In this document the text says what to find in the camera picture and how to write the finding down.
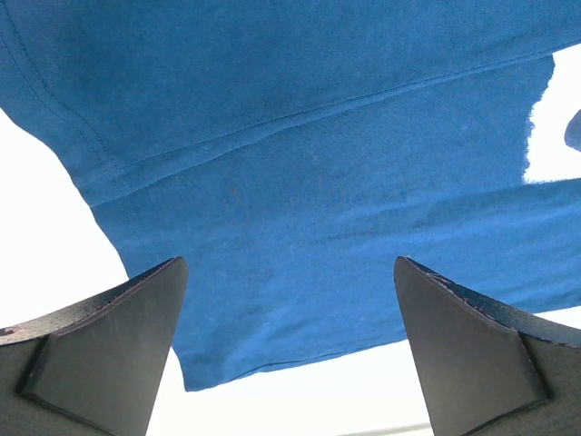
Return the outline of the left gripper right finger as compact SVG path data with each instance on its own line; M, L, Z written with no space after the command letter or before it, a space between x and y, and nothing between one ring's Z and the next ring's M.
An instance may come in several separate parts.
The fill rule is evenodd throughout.
M489 298L407 257L399 308L436 435L577 435L580 331Z

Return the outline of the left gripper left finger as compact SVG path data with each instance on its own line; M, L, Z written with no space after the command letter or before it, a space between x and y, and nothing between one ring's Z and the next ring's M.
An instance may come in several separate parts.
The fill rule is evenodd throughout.
M1 331L4 435L144 435L188 282L182 257Z

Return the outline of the blue t-shirt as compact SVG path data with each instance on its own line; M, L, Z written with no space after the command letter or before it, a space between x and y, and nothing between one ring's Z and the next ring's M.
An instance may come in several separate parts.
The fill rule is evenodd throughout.
M580 303L580 183L533 106L577 1L4 1L1 107L134 276L190 282L188 391L405 336L408 256L528 312Z

